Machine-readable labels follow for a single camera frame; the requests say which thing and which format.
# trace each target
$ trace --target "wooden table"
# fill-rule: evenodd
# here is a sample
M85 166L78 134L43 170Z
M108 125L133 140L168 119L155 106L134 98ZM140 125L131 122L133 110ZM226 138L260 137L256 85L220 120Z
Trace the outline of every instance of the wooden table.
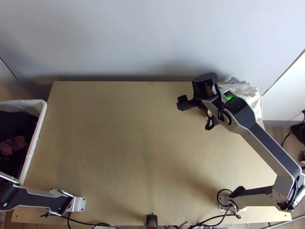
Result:
M190 82L55 82L25 185L86 197L74 219L135 226L151 212L159 225L195 224L223 214L220 189L274 184L276 174L241 136L221 125L206 131L198 109L177 109L177 97L192 93ZM44 213L20 207L12 220L66 223ZM275 207L240 215L223 223L291 219Z

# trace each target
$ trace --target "red cloth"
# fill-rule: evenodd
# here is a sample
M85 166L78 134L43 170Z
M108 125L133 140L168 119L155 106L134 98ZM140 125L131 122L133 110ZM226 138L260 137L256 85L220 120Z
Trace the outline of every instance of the red cloth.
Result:
M26 146L24 136L10 137L0 143L0 152L4 155L12 155L14 151Z

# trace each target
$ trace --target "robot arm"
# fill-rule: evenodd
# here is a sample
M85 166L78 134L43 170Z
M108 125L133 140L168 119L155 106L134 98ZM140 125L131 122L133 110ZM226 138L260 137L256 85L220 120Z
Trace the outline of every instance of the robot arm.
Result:
M198 76L192 84L194 98L188 101L185 95L180 96L178 109L199 107L209 118L207 130L222 124L241 135L277 174L273 186L249 190L239 186L224 197L224 204L232 205L235 212L246 206L275 206L281 211L293 211L305 196L301 167L259 126L251 107L242 98L219 88L215 73Z
M84 211L86 198L75 197L64 190L49 192L29 189L17 179L0 172L0 211L10 211L17 206L46 208L48 212L62 216L65 212Z

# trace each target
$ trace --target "white plastic bin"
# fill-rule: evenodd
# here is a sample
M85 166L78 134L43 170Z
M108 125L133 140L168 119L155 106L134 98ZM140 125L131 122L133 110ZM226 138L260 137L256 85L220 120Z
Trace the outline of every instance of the white plastic bin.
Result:
M31 160L34 155L37 140L39 138L39 133L42 127L43 119L45 118L45 113L47 111L47 102L41 99L10 100L6 102L0 102L0 111L6 111L6 112L23 111L35 115L36 117L39 117L29 149L27 150L26 159L24 161L23 168L19 178L20 183L24 184L27 171L29 170Z

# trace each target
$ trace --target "white wall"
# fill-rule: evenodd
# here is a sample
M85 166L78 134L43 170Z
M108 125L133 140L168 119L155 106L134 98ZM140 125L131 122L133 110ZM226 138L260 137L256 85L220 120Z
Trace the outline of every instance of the white wall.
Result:
M0 101L32 98L0 59Z
M263 119L302 121L305 109L305 53L263 97Z
M263 94L305 47L304 8L304 0L2 0L0 56L33 88L81 75L191 80L215 71Z

